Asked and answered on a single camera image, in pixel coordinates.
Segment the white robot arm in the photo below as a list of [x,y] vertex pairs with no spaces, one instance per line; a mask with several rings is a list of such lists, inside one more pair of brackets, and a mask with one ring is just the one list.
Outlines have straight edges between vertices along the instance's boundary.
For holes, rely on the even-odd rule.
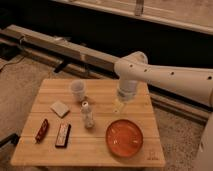
[[[118,59],[114,72],[119,76],[118,99],[129,101],[139,81],[213,108],[213,69],[150,65],[140,51]],[[213,113],[202,134],[193,171],[213,171]]]

